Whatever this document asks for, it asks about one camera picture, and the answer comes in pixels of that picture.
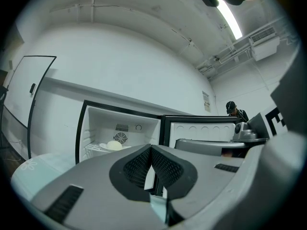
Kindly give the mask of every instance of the ceiling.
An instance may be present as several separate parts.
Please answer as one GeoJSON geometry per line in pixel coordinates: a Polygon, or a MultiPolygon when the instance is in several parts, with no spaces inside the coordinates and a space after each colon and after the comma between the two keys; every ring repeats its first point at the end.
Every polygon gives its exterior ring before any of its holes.
{"type": "MultiPolygon", "coordinates": [[[[173,50],[204,72],[213,56],[242,46],[217,8],[202,0],[37,0],[46,26],[63,23],[107,23],[134,30],[173,50]]],[[[243,37],[283,12],[274,0],[229,5],[243,37]]]]}

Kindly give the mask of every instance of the fan vent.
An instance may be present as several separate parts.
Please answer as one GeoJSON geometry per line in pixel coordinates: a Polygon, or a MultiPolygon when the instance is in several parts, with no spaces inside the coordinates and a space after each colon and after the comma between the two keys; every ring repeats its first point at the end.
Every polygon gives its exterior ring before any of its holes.
{"type": "Polygon", "coordinates": [[[127,140],[127,136],[124,134],[124,133],[117,133],[115,136],[114,136],[114,140],[118,141],[120,144],[124,144],[127,140]]]}
{"type": "Polygon", "coordinates": [[[121,125],[121,124],[117,124],[116,125],[116,131],[124,131],[124,132],[128,132],[128,125],[121,125]]]}
{"type": "Polygon", "coordinates": [[[265,38],[267,36],[270,36],[270,35],[272,35],[274,33],[275,33],[274,28],[270,27],[267,30],[264,30],[264,31],[254,35],[254,36],[251,36],[250,39],[253,41],[253,43],[255,43],[255,42],[257,42],[257,41],[259,41],[259,40],[261,40],[261,39],[263,39],[263,38],[265,38]]]}

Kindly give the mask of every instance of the floor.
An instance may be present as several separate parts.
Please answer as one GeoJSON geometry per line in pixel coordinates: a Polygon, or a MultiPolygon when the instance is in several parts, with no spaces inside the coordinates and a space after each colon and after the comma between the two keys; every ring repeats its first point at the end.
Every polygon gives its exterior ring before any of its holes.
{"type": "MultiPolygon", "coordinates": [[[[3,138],[3,144],[7,144],[5,138],[3,138]]],[[[15,170],[24,162],[24,159],[11,147],[6,146],[0,148],[0,164],[1,169],[5,171],[7,176],[11,179],[15,170]]]]}

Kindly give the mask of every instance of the fluorescent light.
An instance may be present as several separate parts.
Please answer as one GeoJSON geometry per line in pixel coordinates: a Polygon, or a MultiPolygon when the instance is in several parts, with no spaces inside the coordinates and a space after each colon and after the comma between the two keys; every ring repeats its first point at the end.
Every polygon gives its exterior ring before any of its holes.
{"type": "Polygon", "coordinates": [[[218,0],[219,6],[217,6],[217,9],[221,12],[222,16],[224,16],[225,20],[227,21],[232,33],[235,36],[235,39],[239,39],[242,37],[242,33],[240,30],[240,27],[238,23],[236,22],[236,19],[234,15],[231,13],[229,7],[223,0],[218,0]]]}

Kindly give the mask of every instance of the door handle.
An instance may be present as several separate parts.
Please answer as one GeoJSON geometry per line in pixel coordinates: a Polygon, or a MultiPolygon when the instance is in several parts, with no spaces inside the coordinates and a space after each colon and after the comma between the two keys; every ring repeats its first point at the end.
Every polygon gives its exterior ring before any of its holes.
{"type": "Polygon", "coordinates": [[[31,93],[31,94],[33,94],[33,91],[34,91],[35,86],[36,86],[36,84],[33,83],[32,86],[31,86],[31,88],[30,88],[30,93],[31,93]]]}

